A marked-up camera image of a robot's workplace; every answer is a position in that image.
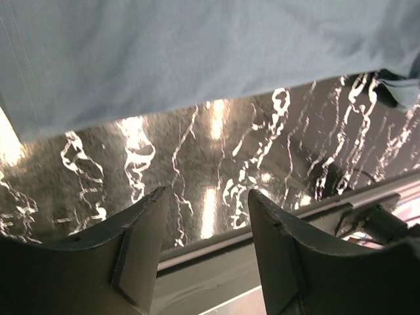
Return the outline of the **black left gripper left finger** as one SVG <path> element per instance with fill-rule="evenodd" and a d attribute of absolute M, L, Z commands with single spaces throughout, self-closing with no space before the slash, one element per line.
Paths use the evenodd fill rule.
<path fill-rule="evenodd" d="M 168 191 L 52 243 L 1 238 L 2 314 L 148 314 Z"/>

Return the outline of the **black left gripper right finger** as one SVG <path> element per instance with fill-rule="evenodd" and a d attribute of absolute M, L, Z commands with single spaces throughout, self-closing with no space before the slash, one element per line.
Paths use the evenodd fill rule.
<path fill-rule="evenodd" d="M 268 314 L 419 313 L 419 237 L 373 249 L 312 226 L 257 190 L 248 205 Z"/>

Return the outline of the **slate blue t shirt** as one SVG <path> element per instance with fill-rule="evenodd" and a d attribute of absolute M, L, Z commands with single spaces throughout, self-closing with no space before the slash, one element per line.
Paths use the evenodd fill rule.
<path fill-rule="evenodd" d="M 1 2 L 1 107 L 22 141 L 377 70 L 416 101 L 418 1 Z"/>

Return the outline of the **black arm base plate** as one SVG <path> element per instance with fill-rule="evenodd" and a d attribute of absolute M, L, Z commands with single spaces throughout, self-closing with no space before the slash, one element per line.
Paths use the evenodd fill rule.
<path fill-rule="evenodd" d="M 315 202 L 313 180 L 263 173 L 239 183 L 200 174 L 171 187 L 151 313 L 262 314 L 248 191 L 302 214 Z"/>

